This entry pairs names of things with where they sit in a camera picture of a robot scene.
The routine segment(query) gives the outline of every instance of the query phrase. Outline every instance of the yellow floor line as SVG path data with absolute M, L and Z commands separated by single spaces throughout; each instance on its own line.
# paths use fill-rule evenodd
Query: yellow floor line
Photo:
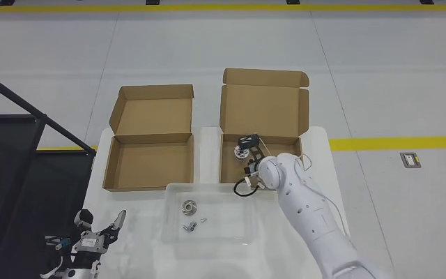
M 380 151 L 402 149 L 446 149 L 446 137 L 377 137 L 330 139 L 332 151 Z M 44 147 L 38 150 L 81 150 L 78 146 Z
M 140 6 L 2 6 L 0 13 L 149 13 L 202 11 L 445 12 L 446 5 L 140 5 Z

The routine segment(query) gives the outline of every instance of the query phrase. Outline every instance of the concrete floor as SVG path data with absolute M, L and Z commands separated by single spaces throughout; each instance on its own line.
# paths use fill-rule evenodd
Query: concrete floor
M 0 82 L 92 145 L 123 85 L 192 83 L 192 125 L 218 126 L 226 67 L 305 71 L 310 125 L 330 138 L 446 135 L 442 13 L 2 14 L 0 26 Z M 2 96 L 0 113 L 15 112 Z M 40 145 L 73 144 L 46 130 Z M 397 150 L 333 153 L 348 224 L 397 278 L 444 278 L 446 151 L 410 151 L 421 169 Z

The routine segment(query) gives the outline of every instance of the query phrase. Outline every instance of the cardboard box lid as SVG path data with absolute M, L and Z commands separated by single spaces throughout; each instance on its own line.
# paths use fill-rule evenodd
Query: cardboard box lid
M 190 133 L 191 84 L 122 86 L 110 127 L 115 135 Z
M 309 86 L 304 72 L 227 68 L 220 127 L 226 134 L 299 137 L 308 130 Z

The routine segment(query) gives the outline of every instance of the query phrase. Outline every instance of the clear plastic bin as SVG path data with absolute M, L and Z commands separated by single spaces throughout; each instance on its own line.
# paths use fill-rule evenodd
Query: clear plastic bin
M 193 200 L 197 212 L 186 216 L 183 202 Z M 171 183 L 165 193 L 162 241 L 164 243 L 239 243 L 248 244 L 253 237 L 255 203 L 251 197 L 233 193 L 232 184 Z M 193 232 L 183 225 L 197 222 Z

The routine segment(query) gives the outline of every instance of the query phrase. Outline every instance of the cardboard box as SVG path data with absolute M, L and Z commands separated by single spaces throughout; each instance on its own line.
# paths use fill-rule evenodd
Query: cardboard box
M 110 116 L 114 131 L 103 188 L 164 190 L 193 182 L 192 85 L 123 86 Z
M 309 93 L 301 89 L 309 86 L 304 72 L 227 68 L 223 83 L 220 182 L 237 182 L 245 176 L 243 168 L 251 156 L 243 162 L 236 160 L 239 137 L 259 134 L 274 156 L 302 154 L 299 136 L 309 125 Z

